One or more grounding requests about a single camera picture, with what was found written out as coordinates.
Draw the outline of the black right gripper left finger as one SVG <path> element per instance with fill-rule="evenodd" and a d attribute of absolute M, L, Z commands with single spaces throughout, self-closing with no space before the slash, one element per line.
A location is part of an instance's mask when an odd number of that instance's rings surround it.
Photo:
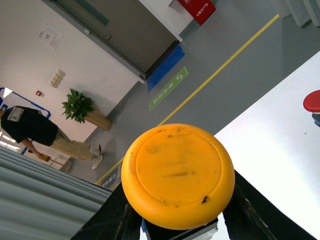
<path fill-rule="evenodd" d="M 73 240 L 138 240 L 142 217 L 129 204 L 120 183 Z"/>

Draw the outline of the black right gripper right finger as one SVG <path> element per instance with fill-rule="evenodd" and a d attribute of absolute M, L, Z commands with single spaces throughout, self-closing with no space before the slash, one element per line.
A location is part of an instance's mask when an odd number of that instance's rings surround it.
<path fill-rule="evenodd" d="M 231 240 L 314 240 L 237 171 L 232 198 L 222 212 Z"/>

